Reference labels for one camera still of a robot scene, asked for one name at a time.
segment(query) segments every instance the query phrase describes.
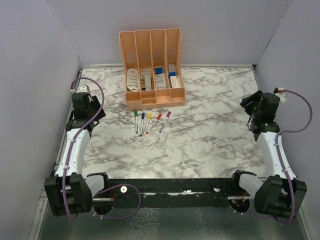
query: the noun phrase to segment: marker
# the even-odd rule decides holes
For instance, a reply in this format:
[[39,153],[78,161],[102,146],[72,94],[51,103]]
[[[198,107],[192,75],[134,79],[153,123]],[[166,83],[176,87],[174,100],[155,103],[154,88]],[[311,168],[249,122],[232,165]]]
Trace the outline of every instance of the marker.
[[152,116],[152,113],[149,113],[149,115],[148,115],[148,120],[146,121],[145,129],[144,129],[144,131],[143,131],[143,135],[142,135],[142,136],[146,135],[147,128],[148,128],[148,125],[149,125],[151,116]]
[[134,111],[134,115],[135,115],[135,133],[138,133],[138,111],[135,110]]
[[167,124],[167,121],[168,121],[168,119],[169,119],[169,117],[170,117],[170,114],[171,114],[171,112],[169,111],[168,114],[167,114],[166,117],[165,117],[164,122],[162,123],[162,126],[161,126],[161,128],[160,128],[159,133],[161,133],[162,130],[165,128],[165,125]]
[[160,113],[158,115],[158,117],[156,118],[156,120],[154,120],[154,122],[152,123],[151,127],[149,128],[149,131],[146,132],[146,134],[150,133],[151,129],[156,125],[156,123],[158,122],[158,120],[161,118],[162,113]]
[[145,114],[142,113],[142,116],[141,116],[141,128],[140,128],[140,137],[142,137],[142,132],[144,131],[144,121],[145,121]]

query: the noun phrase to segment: yellow marker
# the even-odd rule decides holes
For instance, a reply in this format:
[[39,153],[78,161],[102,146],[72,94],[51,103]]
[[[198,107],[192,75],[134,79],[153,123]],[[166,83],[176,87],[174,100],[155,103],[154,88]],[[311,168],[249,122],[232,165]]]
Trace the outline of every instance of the yellow marker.
[[146,124],[145,124],[145,129],[144,129],[144,132],[143,132],[143,136],[146,135],[147,128],[148,128],[148,125],[149,125],[149,121],[150,121],[151,116],[152,116],[152,113],[149,113],[149,115],[148,115],[148,120],[146,121]]

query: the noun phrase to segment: white wall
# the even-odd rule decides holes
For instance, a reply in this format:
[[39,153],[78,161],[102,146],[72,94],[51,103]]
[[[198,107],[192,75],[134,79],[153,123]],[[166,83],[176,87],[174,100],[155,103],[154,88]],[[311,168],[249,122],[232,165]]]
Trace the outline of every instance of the white wall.
[[79,58],[43,0],[1,1],[0,239],[28,238]]
[[257,64],[291,0],[46,0],[84,65],[122,63],[119,32],[181,28],[183,64]]
[[[304,95],[313,106],[313,120],[302,133],[284,134],[283,144],[295,174],[307,184],[306,204],[320,234],[320,2],[293,0],[259,61],[260,88],[285,87]],[[289,95],[276,121],[281,129],[299,129],[309,117],[308,106]]]

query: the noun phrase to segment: blue marker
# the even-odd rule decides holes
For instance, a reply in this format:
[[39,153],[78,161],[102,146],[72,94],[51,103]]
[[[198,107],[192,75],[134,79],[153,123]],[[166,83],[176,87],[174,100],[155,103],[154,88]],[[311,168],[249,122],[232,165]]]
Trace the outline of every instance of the blue marker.
[[140,127],[140,137],[142,137],[142,133],[144,132],[144,121],[145,121],[145,114],[142,113],[142,116],[141,116],[141,127]]

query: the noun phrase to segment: table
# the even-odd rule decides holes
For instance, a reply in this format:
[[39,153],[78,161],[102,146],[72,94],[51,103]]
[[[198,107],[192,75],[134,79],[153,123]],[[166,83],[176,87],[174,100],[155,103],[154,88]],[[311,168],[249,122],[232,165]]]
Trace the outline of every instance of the table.
[[[258,90],[251,67],[183,68],[185,106],[145,110],[153,120],[172,112],[161,134],[158,124],[145,137],[135,133],[134,112],[125,105],[123,68],[87,68],[82,76],[101,84],[106,113],[87,146],[84,176],[227,178],[245,170],[265,177],[261,151],[247,128],[249,116],[240,106],[243,97]],[[101,99],[98,88],[88,85]]]

